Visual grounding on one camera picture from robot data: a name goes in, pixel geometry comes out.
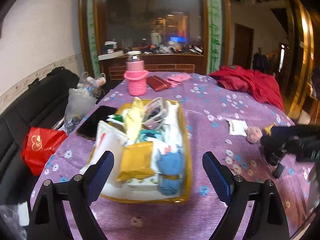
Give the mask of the yellow plastic bag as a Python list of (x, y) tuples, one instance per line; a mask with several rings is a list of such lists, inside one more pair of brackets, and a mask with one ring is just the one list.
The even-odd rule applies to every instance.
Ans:
[(132, 145), (136, 142), (144, 118), (144, 105), (140, 98), (135, 97), (131, 106), (123, 111), (127, 144)]

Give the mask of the red white plastic bag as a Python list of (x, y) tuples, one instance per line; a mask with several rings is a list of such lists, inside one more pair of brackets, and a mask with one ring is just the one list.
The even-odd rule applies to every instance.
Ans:
[(124, 132), (109, 125), (107, 122), (100, 120), (97, 127), (94, 153), (98, 151), (107, 135), (113, 135), (116, 137), (120, 141), (121, 145), (125, 145), (128, 140), (127, 135)]

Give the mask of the wooden counter ledge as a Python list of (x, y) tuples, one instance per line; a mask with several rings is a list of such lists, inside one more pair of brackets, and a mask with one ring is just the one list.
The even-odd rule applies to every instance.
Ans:
[[(198, 47), (176, 46), (164, 53), (160, 51), (143, 53), (140, 58), (149, 72), (207, 73), (207, 58)], [(98, 61), (100, 71), (106, 75), (108, 81), (124, 79), (127, 55), (122, 51), (99, 55)]]

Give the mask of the clear plastic bag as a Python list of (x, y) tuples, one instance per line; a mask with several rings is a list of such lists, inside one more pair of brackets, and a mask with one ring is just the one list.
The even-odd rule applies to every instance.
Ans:
[(96, 105), (102, 94), (106, 75), (101, 73), (94, 78), (88, 72), (82, 73), (76, 88), (70, 88), (65, 115), (53, 127), (53, 130), (65, 131), (69, 135), (78, 126), (87, 113)]

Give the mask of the green white snack packet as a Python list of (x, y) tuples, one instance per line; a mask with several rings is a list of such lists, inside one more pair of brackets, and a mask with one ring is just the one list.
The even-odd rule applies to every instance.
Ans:
[(118, 124), (124, 126), (124, 119), (123, 116), (120, 114), (112, 114), (109, 115), (106, 119), (107, 122), (111, 122), (113, 124)]

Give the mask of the pink cloth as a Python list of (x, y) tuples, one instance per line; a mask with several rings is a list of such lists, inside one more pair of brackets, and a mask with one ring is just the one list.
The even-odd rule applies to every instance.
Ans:
[(180, 74), (172, 74), (171, 76), (167, 77), (166, 81), (173, 86), (177, 86), (180, 83), (190, 79), (191, 79), (191, 76), (189, 74), (180, 73)]

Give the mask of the red wallet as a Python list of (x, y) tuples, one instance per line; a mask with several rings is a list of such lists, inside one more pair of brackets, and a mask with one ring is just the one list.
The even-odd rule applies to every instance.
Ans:
[(146, 78), (146, 81), (147, 81), (147, 84), (156, 92), (160, 92), (165, 89), (171, 88), (171, 84), (168, 83), (168, 81), (165, 81), (156, 75), (148, 76)]

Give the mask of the pink plush ball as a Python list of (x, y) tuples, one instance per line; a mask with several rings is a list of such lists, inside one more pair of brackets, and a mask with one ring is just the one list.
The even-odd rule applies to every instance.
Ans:
[(250, 144), (256, 144), (263, 136), (263, 133), (259, 127), (248, 127), (245, 132), (247, 135), (246, 139)]

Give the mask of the yellow padded envelope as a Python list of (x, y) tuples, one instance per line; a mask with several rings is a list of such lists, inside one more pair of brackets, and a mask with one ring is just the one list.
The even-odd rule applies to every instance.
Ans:
[(151, 168), (153, 142), (139, 142), (124, 147), (117, 182), (145, 179), (155, 174)]

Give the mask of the black sofa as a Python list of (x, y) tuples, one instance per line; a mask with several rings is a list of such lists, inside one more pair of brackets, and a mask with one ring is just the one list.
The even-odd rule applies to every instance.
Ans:
[(21, 158), (23, 139), (31, 127), (52, 128), (64, 114), (68, 91), (79, 77), (63, 67), (35, 80), (1, 114), (0, 170), (1, 204), (28, 201), (38, 180)]

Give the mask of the blue knitted cloth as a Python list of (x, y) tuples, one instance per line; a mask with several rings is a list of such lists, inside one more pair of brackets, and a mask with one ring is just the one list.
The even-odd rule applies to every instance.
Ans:
[(180, 176), (184, 170), (184, 154), (178, 152), (168, 152), (160, 154), (157, 166), (162, 175), (159, 184), (159, 191), (165, 196), (172, 196), (180, 191), (182, 179)]

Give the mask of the clear plastic box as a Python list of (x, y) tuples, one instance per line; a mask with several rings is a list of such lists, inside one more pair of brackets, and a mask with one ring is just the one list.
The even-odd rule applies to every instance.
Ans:
[(142, 125), (146, 129), (160, 129), (168, 114), (168, 104), (161, 97), (149, 101), (144, 106)]

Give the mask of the red jacket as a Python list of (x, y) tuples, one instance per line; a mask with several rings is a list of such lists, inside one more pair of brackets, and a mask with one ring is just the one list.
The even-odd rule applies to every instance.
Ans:
[(210, 74), (217, 84), (227, 90), (243, 92), (259, 103), (268, 103), (284, 110), (279, 85), (272, 75), (258, 70), (244, 69), (241, 66), (222, 66)]

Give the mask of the black smartphone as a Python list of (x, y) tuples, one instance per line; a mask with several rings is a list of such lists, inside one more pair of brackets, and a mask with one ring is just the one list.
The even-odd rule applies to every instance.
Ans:
[(99, 121), (106, 121), (109, 115), (115, 114), (118, 109), (110, 106), (99, 106), (76, 130), (76, 134), (85, 139), (95, 141)]

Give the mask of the white tissue packet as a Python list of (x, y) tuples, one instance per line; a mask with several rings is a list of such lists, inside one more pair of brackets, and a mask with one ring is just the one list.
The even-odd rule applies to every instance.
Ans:
[(243, 137), (247, 136), (246, 130), (248, 129), (248, 126), (245, 121), (227, 119), (227, 122), (229, 125), (228, 132), (230, 135), (243, 136)]

